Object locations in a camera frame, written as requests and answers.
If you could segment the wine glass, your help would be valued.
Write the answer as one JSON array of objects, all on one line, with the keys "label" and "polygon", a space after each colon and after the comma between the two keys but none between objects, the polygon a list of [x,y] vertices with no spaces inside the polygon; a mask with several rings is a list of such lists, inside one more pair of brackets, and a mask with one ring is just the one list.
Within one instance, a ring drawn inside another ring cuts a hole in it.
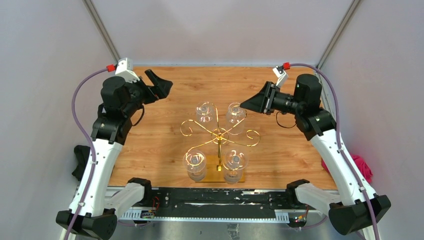
[{"label": "wine glass", "polygon": [[187,175],[193,181],[200,182],[206,177],[207,158],[202,151],[198,149],[189,150],[184,154],[182,162],[187,171]]},{"label": "wine glass", "polygon": [[231,135],[239,135],[245,127],[247,112],[239,102],[233,102],[228,106],[226,113],[226,130]]},{"label": "wine glass", "polygon": [[233,185],[241,181],[249,157],[241,149],[233,148],[225,153],[222,163],[224,180],[227,184]]},{"label": "wine glass", "polygon": [[200,102],[196,108],[196,119],[201,124],[209,124],[214,120],[214,105],[209,101]]}]

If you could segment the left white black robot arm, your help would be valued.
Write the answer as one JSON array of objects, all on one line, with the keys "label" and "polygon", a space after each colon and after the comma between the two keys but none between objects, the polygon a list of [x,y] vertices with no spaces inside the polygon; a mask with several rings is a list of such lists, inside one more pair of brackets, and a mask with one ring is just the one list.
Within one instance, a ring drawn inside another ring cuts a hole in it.
[{"label": "left white black robot arm", "polygon": [[132,116],[143,111],[145,105],[167,98],[173,87],[172,81],[151,69],[145,75],[151,85],[136,74],[119,73],[102,83],[97,119],[92,132],[85,134],[90,152],[80,185],[68,209],[56,216],[56,223],[65,229],[65,239],[73,234],[108,240],[129,208],[137,203],[146,207],[153,201],[151,182],[138,177],[131,178],[122,190],[106,199],[116,160],[134,126]]}]

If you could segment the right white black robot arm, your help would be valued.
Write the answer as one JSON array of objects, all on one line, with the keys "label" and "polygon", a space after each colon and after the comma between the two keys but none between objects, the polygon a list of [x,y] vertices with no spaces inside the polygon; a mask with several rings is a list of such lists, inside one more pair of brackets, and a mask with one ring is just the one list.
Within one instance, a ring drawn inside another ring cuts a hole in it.
[{"label": "right white black robot arm", "polygon": [[359,171],[344,148],[337,123],[321,107],[322,85],[312,74],[296,78],[293,94],[281,92],[266,82],[259,93],[241,107],[261,114],[280,112],[294,115],[296,127],[315,147],[333,178],[338,195],[330,194],[306,179],[287,184],[286,204],[292,209],[308,205],[325,214],[341,235],[374,227],[391,207],[386,195],[379,195]]}]

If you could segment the wooden rack base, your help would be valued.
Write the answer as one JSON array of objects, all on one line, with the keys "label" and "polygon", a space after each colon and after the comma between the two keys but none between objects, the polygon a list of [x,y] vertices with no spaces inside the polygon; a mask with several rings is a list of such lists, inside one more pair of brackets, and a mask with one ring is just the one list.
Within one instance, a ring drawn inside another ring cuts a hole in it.
[{"label": "wooden rack base", "polygon": [[219,159],[217,155],[206,155],[205,160],[205,177],[197,180],[196,183],[225,183],[224,173],[226,169],[222,167],[221,171],[217,170]]}]

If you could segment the pink cloth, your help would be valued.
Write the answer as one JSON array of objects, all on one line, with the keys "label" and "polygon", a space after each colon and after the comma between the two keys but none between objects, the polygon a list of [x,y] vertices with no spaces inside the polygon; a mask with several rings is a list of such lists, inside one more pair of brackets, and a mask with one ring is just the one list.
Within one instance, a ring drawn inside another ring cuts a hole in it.
[{"label": "pink cloth", "polygon": [[[354,163],[356,164],[357,168],[359,169],[360,173],[363,175],[364,179],[371,184],[372,183],[372,178],[373,178],[373,172],[370,169],[370,167],[368,166],[368,164],[365,162],[365,160],[356,154],[351,154],[351,158],[354,161]],[[325,161],[323,158],[321,158],[321,166],[322,168],[331,176],[331,178],[333,178],[332,174],[330,173]]]}]

